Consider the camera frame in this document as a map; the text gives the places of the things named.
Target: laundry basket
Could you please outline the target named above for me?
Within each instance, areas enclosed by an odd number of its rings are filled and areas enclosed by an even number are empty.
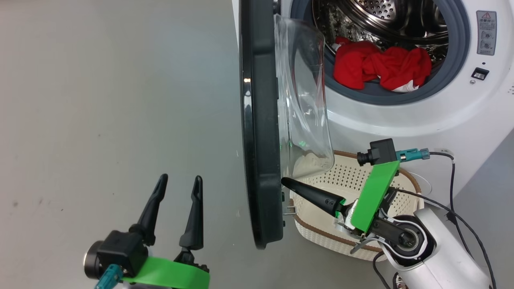
[[[346,202],[350,204],[359,197],[362,187],[371,173],[371,166],[369,164],[363,167],[359,166],[355,154],[339,151],[335,151],[334,154],[335,164],[332,169],[324,174],[304,178],[301,181],[343,196],[346,198]],[[413,176],[402,169],[400,169],[400,175],[394,177],[391,185],[421,193]],[[289,203],[296,206],[296,228],[304,238],[311,242],[341,254],[369,261],[382,251],[378,243],[373,241],[350,255],[350,251],[358,240],[336,230],[333,216],[292,191],[290,192]],[[399,192],[389,208],[388,215],[391,217],[402,214],[412,215],[414,211],[423,207],[421,198]],[[385,256],[382,256],[378,260],[382,261],[385,258]]]

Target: green mount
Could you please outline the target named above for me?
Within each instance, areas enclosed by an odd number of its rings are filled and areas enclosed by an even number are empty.
[[[175,289],[207,289],[210,275],[195,266],[148,257],[136,277],[125,277],[123,281]]]
[[[373,166],[352,215],[351,223],[357,229],[364,233],[368,231],[371,221],[399,168],[399,161],[386,162]]]

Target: black cable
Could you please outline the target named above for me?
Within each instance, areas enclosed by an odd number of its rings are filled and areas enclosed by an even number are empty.
[[[451,154],[442,153],[442,152],[430,152],[431,155],[441,155],[445,157],[449,157],[452,160],[451,164],[451,179],[450,179],[450,208],[452,211],[455,212],[455,208],[453,207],[453,181],[455,179],[455,158]],[[473,255],[471,254],[471,251],[468,248],[468,244],[466,244],[466,241],[464,240],[464,236],[462,235],[461,227],[458,225],[457,219],[449,213],[447,215],[448,219],[455,225],[457,228],[458,236],[461,239],[462,245],[464,246],[464,249],[466,249],[466,252],[473,258]]]
[[[382,281],[382,284],[384,284],[384,287],[387,289],[391,289],[391,287],[389,287],[389,285],[387,284],[387,282],[384,279],[384,277],[382,276],[382,274],[377,269],[377,259],[383,255],[384,255],[383,251],[375,255],[375,257],[373,258],[373,270],[375,271],[375,273],[378,275],[378,277]]]
[[[475,236],[476,238],[476,241],[478,242],[479,246],[480,246],[480,249],[482,250],[482,253],[484,254],[484,259],[485,259],[485,262],[487,263],[487,268],[489,269],[489,275],[491,276],[491,283],[492,283],[492,288],[493,289],[497,289],[496,288],[496,280],[494,279],[494,274],[492,272],[492,266],[491,266],[491,262],[489,261],[489,257],[487,256],[487,252],[485,250],[485,247],[484,247],[484,243],[482,243],[482,240],[480,240],[479,236],[476,234],[476,232],[471,228],[471,226],[466,222],[464,221],[464,219],[462,219],[461,216],[459,216],[454,210],[446,207],[445,205],[441,204],[441,203],[438,203],[430,198],[427,198],[425,197],[424,195],[420,195],[420,194],[417,194],[417,193],[413,193],[413,192],[410,192],[410,191],[406,191],[406,190],[402,190],[402,189],[396,189],[398,192],[402,192],[402,193],[405,193],[405,194],[408,194],[408,195],[412,195],[412,196],[416,196],[416,197],[420,197],[424,200],[427,200],[433,204],[436,204],[438,205],[439,207],[447,210],[448,212],[452,213],[453,215],[455,215],[455,217],[457,217],[466,227],[468,227],[468,229],[471,231],[471,233]]]
[[[398,272],[393,276],[393,289],[398,289],[398,286],[396,285],[396,277],[398,277]]]

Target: washing machine door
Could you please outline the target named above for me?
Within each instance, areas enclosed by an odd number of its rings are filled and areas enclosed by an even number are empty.
[[[273,1],[240,1],[241,106],[248,205],[257,248],[282,239]]]

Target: laundry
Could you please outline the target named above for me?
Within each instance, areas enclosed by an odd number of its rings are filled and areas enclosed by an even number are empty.
[[[366,81],[379,78],[383,88],[407,93],[422,86],[432,70],[430,56],[422,48],[390,47],[382,52],[371,42],[343,37],[336,38],[333,48],[334,79],[352,89],[364,89]]]

